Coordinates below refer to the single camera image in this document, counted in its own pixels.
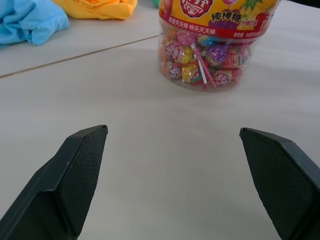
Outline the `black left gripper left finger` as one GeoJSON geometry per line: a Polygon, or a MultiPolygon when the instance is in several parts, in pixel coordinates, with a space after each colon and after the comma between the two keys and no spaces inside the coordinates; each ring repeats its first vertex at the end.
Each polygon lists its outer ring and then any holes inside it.
{"type": "Polygon", "coordinates": [[[98,184],[108,127],[65,139],[0,219],[0,240],[78,240],[98,184]]]}

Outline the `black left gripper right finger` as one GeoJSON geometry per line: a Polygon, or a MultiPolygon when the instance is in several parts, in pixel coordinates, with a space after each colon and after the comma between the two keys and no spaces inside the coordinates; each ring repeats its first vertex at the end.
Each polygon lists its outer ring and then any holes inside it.
{"type": "Polygon", "coordinates": [[[239,132],[258,196],[281,240],[320,240],[320,167],[287,138],[239,132]]]}

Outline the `clear plastic lollipop jar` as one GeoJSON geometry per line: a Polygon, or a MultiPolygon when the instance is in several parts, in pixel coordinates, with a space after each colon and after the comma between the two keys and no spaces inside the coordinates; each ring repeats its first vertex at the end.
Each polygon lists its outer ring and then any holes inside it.
{"type": "Polygon", "coordinates": [[[159,0],[158,68],[170,81],[222,87],[239,81],[279,0],[159,0]]]}

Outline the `light blue cloth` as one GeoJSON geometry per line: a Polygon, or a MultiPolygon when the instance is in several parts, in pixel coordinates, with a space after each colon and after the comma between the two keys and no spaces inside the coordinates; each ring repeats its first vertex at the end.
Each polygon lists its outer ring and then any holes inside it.
{"type": "Polygon", "coordinates": [[[40,46],[69,25],[52,0],[0,0],[0,49],[22,42],[40,46]]]}

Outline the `yellow cloth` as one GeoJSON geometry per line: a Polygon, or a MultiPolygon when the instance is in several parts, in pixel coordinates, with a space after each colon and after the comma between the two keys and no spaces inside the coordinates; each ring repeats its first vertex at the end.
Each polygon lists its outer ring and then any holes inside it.
{"type": "Polygon", "coordinates": [[[75,19],[127,20],[138,0],[52,0],[75,19]]]}

